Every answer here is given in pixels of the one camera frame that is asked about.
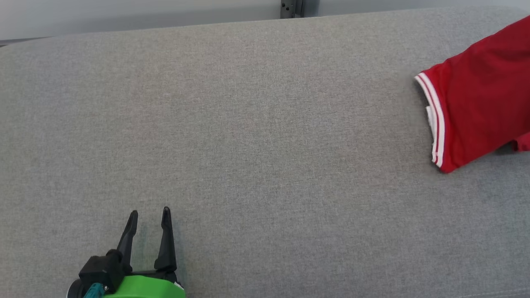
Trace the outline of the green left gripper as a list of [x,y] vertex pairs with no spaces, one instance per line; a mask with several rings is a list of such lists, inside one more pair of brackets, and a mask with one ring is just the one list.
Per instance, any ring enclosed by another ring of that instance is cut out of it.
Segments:
[[154,262],[155,270],[133,272],[131,249],[137,231],[138,211],[132,211],[117,246],[122,254],[121,265],[125,274],[114,292],[103,284],[103,298],[185,298],[186,293],[176,275],[177,259],[170,208],[165,206],[161,217],[161,244]]

